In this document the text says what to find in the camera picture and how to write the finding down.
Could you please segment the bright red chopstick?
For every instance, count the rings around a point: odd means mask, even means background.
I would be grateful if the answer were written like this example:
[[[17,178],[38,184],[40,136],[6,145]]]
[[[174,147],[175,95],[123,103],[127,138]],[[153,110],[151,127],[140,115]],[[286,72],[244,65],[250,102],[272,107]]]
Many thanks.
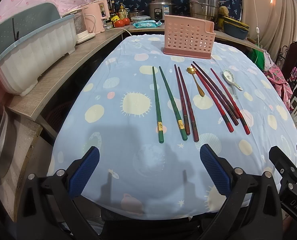
[[[211,87],[207,84],[206,79],[203,77],[203,75],[198,70],[196,70],[196,68],[193,66],[193,64],[191,64],[191,69],[192,69],[192,71],[194,71],[197,74],[200,81],[202,82],[202,84],[204,85],[206,90],[208,91],[208,93],[211,96],[212,100],[214,101],[218,111],[220,112],[221,117],[223,118],[223,121],[225,122],[229,132],[232,133],[234,131],[233,126],[232,126],[231,122],[229,121],[229,118],[227,117],[227,115],[226,115],[225,111],[223,110],[221,104],[218,102],[217,97],[215,96],[215,94],[212,91]]]
[[[247,125],[247,122],[245,121],[244,119],[244,116],[242,115],[242,113],[240,112],[240,109],[238,108],[238,106],[236,105],[236,102],[234,101],[233,97],[231,96],[230,92],[228,91],[228,89],[226,88],[226,86],[224,85],[224,83],[221,81],[221,79],[219,78],[219,76],[216,74],[216,72],[210,68],[210,70],[213,72],[214,76],[216,77],[216,79],[219,81],[219,83],[221,84],[221,86],[223,87],[226,95],[228,96],[233,108],[234,108],[234,112],[236,113],[236,115],[239,117],[243,127],[244,127],[244,130],[246,132],[247,135],[250,134],[250,129]]]

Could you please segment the green chopstick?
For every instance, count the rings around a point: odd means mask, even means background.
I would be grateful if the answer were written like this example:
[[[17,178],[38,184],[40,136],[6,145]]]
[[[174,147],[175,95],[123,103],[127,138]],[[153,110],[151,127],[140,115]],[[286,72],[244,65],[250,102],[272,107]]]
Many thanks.
[[[162,122],[162,118],[161,118],[159,95],[158,95],[157,81],[156,81],[156,77],[155,77],[155,68],[154,67],[152,67],[152,73],[153,73],[155,109],[156,109],[156,115],[157,115],[158,140],[162,144],[162,143],[164,143],[164,131],[163,131],[163,122]]]
[[[181,133],[181,137],[184,141],[187,141],[187,134],[186,134],[186,131],[185,131],[185,127],[184,127],[184,123],[183,123],[183,120],[180,116],[180,113],[178,111],[178,107],[176,105],[176,102],[174,100],[174,97],[173,97],[173,94],[172,94],[172,91],[169,87],[169,84],[167,82],[167,79],[165,77],[165,74],[162,70],[162,68],[159,66],[159,70],[160,70],[160,73],[161,73],[161,76],[163,78],[163,82],[165,84],[165,87],[166,87],[166,90],[167,90],[167,94],[168,94],[168,97],[170,99],[170,102],[171,102],[171,105],[172,105],[172,109],[173,109],[173,112],[175,114],[175,117],[176,117],[176,120],[177,120],[177,124],[178,124],[178,127],[179,127],[179,130],[180,130],[180,133]]]

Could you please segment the dark red chopstick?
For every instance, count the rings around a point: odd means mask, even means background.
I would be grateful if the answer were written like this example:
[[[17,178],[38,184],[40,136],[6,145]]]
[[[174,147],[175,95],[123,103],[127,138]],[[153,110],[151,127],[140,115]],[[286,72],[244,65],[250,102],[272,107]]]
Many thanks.
[[[179,95],[180,95],[180,101],[181,101],[181,109],[182,109],[182,113],[183,113],[183,122],[184,122],[185,132],[186,132],[187,135],[190,135],[189,119],[188,119],[184,94],[183,94],[183,90],[182,90],[182,87],[181,87],[181,81],[180,81],[180,77],[179,77],[179,74],[178,74],[178,68],[177,68],[176,64],[174,65],[174,70],[176,72],[176,78],[177,78],[177,84],[178,84],[178,89],[179,89]]]
[[[192,109],[192,106],[191,106],[190,97],[189,97],[187,87],[186,87],[183,75],[181,73],[180,67],[178,67],[178,70],[179,70],[179,75],[180,75],[181,82],[182,82],[182,85],[183,85],[183,90],[184,90],[184,95],[185,95],[185,99],[186,99],[186,103],[187,103],[187,108],[188,108],[188,111],[189,111],[189,117],[190,117],[190,122],[191,122],[191,127],[192,127],[193,139],[194,139],[194,142],[199,142],[199,135],[198,135],[198,131],[197,131],[195,116],[194,116],[193,109]]]

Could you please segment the maroon chopstick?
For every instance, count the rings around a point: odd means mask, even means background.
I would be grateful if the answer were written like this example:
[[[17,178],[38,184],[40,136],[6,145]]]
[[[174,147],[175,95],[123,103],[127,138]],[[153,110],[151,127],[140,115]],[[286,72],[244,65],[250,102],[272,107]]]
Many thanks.
[[[239,124],[238,119],[235,118],[234,114],[232,113],[230,108],[227,106],[225,101],[222,99],[222,97],[218,94],[217,90],[214,89],[212,84],[208,81],[208,79],[205,77],[205,75],[200,71],[201,67],[198,64],[196,64],[195,61],[193,61],[192,64],[196,68],[196,70],[198,70],[203,75],[203,77],[206,79],[207,84],[211,87],[212,91],[214,92],[215,96],[217,97],[218,102],[221,104],[223,110],[225,111],[227,117],[231,119],[232,123],[235,126],[237,126]]]
[[[215,90],[217,90],[218,94],[222,97],[222,99],[225,101],[225,103],[227,104],[227,106],[230,108],[230,110],[232,111],[232,113],[234,114],[236,119],[239,119],[239,115],[237,114],[237,112],[235,111],[234,106],[231,104],[231,102],[227,99],[227,97],[223,94],[223,92],[220,90],[220,88],[215,84],[215,82],[212,80],[212,78],[210,78],[208,76],[208,74],[206,74],[206,72],[204,72],[204,70],[202,70],[202,68],[200,68],[200,71],[205,75],[205,77],[208,79],[208,81],[212,84],[212,86],[214,87]]]

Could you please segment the pink floral cloth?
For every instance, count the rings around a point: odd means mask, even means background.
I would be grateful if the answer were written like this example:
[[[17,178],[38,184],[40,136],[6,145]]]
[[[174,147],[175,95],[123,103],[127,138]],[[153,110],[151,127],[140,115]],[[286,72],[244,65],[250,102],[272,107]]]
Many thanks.
[[[276,64],[273,64],[267,71],[264,71],[264,74],[278,93],[286,108],[290,110],[293,92],[280,68]]]

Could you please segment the dark wooden chair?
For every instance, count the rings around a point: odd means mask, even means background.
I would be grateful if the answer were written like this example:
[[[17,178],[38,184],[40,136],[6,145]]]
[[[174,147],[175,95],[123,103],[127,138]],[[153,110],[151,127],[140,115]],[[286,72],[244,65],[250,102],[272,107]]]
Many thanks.
[[[297,64],[297,43],[293,42],[289,46],[279,49],[275,64],[280,68],[285,80],[291,77],[293,68]]]

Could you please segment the light blue patterned tablecloth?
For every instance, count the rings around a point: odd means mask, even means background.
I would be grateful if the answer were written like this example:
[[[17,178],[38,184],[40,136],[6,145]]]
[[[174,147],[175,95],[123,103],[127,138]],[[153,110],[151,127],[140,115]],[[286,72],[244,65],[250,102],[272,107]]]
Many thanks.
[[[165,55],[163,48],[163,35],[131,36],[107,56],[61,127],[48,175],[68,168],[95,146],[100,161],[83,190],[85,198],[127,217],[172,219],[218,211],[225,201],[200,160],[204,144],[248,174],[271,172],[276,183],[281,176],[269,160],[271,147],[278,146],[297,167],[297,130],[291,115],[265,75],[244,53],[214,43],[211,59],[196,59],[196,63],[219,87],[210,68],[224,85],[223,70],[232,72],[243,88],[234,100],[250,128],[249,135],[242,125],[230,133],[209,94],[198,94],[186,71],[194,60]],[[160,66],[183,120],[175,64],[187,87],[199,142],[193,139],[185,95],[190,135],[187,141],[182,139],[159,70]],[[163,122],[162,144],[158,140],[152,67]]]

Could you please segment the gold flower spoon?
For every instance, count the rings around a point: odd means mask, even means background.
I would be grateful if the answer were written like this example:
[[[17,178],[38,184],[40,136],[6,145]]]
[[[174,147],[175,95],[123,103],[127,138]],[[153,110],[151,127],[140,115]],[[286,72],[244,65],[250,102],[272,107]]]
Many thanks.
[[[191,66],[191,67],[187,67],[186,71],[187,71],[190,75],[192,75],[193,80],[194,80],[194,82],[195,82],[195,84],[196,84],[197,90],[198,90],[198,92],[199,92],[199,95],[200,95],[201,97],[204,97],[204,96],[205,96],[205,93],[204,93],[204,91],[202,90],[202,88],[200,87],[200,85],[198,84],[198,82],[197,82],[197,80],[196,80],[196,78],[195,78],[195,74],[196,74],[196,69],[195,69],[195,67],[193,67],[193,66]]]

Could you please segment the wooden counter shelf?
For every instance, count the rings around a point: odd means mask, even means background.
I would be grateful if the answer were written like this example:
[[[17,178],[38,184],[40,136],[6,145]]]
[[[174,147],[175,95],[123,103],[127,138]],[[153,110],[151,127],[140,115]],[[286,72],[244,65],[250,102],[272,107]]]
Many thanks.
[[[123,28],[114,28],[97,34],[94,38],[75,47],[75,51],[62,57],[46,70],[39,78],[37,85],[25,96],[14,95],[6,101],[6,107],[19,115],[35,121],[57,90],[67,79],[78,70],[93,55],[104,47],[113,47],[113,41],[117,38],[125,38],[126,33],[162,33],[165,25],[157,28],[138,29],[132,25]]]

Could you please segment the stacked blue yellow bowls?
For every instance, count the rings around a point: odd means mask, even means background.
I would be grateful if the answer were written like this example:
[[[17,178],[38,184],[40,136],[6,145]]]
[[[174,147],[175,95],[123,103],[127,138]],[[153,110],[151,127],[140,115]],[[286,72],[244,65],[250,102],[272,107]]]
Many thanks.
[[[249,25],[230,17],[223,17],[224,32],[234,38],[245,40],[248,35]]]

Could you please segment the beige curtain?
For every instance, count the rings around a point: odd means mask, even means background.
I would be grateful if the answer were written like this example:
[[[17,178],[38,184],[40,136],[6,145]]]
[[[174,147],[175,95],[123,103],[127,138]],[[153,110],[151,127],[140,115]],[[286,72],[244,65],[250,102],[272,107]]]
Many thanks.
[[[297,0],[242,0],[242,22],[272,59],[297,41]]]

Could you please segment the pink perforated utensil holder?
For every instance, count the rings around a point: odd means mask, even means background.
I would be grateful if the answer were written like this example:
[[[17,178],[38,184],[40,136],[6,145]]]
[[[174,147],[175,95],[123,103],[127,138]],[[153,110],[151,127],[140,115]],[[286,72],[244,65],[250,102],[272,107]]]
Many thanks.
[[[215,37],[214,23],[211,21],[165,16],[163,52],[166,55],[210,59]]]

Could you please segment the white dish rack bin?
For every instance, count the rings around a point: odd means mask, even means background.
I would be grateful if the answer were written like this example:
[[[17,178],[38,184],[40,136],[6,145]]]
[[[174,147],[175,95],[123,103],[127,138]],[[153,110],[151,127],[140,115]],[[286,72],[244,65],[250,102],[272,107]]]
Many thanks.
[[[23,10],[0,23],[0,85],[25,96],[38,78],[75,51],[74,16],[61,17],[52,3]]]

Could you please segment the white blender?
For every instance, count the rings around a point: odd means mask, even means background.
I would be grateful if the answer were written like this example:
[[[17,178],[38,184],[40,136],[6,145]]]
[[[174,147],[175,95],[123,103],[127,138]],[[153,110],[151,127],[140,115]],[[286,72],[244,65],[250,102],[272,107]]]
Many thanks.
[[[78,8],[72,11],[67,12],[63,15],[63,17],[73,15],[74,16],[74,26],[76,31],[76,44],[81,44],[87,40],[90,40],[95,37],[95,23],[93,24],[93,28],[89,29],[86,25],[86,16],[92,17],[96,20],[94,15],[86,15],[82,8]]]

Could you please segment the red tomato left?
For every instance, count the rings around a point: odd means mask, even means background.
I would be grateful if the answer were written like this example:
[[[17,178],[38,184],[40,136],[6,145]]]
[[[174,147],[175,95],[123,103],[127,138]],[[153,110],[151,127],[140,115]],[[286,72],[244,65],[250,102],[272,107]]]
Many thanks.
[[[124,27],[125,26],[125,23],[123,20],[117,20],[114,22],[114,27],[115,28],[120,28],[120,27]]]

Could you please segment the red tomato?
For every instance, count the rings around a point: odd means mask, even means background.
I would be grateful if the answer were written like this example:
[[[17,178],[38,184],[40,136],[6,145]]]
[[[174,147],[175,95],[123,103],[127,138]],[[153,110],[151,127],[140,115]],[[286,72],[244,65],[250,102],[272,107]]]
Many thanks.
[[[131,23],[129,18],[123,18],[122,21],[123,21],[124,25],[130,25],[130,23]]]
[[[117,20],[114,22],[114,27],[115,28],[120,28],[120,27],[124,27],[125,26],[125,23],[123,20]]]

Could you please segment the stainless steel steamer pot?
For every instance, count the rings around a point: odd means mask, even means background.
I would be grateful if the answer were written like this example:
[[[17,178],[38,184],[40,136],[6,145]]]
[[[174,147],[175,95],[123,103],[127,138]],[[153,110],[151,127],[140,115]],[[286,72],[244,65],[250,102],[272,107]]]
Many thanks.
[[[219,0],[189,0],[190,16],[215,22],[218,16]]]

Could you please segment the wet wipes pack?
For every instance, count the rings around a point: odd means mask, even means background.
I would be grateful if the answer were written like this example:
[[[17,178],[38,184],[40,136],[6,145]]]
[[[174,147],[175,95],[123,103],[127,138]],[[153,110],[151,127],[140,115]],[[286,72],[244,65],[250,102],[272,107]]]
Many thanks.
[[[162,25],[161,21],[156,22],[155,20],[139,21],[139,22],[135,22],[133,24],[133,26],[135,28],[138,28],[138,29],[142,29],[142,28],[157,28],[157,27],[159,27],[161,25]]]

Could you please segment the red tomato right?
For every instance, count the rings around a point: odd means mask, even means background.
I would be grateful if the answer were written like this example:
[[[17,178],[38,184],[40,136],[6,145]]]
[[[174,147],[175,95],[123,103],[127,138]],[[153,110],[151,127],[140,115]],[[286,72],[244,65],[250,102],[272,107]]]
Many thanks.
[[[122,21],[123,21],[124,25],[130,25],[130,23],[131,23],[129,18],[123,18]]]

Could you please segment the pink electric kettle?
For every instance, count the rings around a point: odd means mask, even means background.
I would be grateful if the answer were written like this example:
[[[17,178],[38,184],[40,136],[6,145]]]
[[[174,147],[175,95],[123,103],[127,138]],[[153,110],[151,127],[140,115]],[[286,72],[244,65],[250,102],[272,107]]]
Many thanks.
[[[90,33],[104,32],[104,22],[110,18],[107,0],[97,0],[83,7],[85,25]]]

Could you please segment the glass food container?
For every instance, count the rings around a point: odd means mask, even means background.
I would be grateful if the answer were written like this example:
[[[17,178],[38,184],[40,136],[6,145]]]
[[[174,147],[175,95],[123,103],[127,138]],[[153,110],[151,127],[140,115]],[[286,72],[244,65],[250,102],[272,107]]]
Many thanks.
[[[131,18],[133,23],[141,22],[141,21],[147,21],[147,20],[150,20],[150,19],[151,19],[150,16],[145,16],[145,15],[134,16],[134,17]]]

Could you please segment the oil bottle yellow cap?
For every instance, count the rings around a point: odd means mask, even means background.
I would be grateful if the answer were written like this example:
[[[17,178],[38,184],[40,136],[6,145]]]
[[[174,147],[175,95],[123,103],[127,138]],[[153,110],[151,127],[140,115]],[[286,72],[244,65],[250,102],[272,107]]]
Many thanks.
[[[125,6],[123,3],[120,4],[120,9],[119,9],[119,18],[123,20],[124,18],[127,18],[127,10],[125,9]]]

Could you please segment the small lidded pot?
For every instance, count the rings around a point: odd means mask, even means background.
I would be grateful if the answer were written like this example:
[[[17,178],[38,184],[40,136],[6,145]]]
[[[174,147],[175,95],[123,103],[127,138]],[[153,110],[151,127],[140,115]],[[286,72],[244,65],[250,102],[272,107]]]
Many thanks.
[[[128,12],[129,19],[131,20],[133,17],[143,16],[145,14],[144,10],[139,10],[135,8]]]

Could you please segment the silver rice cooker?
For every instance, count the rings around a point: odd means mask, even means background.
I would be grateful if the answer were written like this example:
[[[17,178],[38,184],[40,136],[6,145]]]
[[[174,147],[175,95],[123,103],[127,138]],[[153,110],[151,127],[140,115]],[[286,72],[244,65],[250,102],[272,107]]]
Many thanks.
[[[149,0],[149,16],[152,20],[165,20],[166,15],[173,15],[174,0]]]

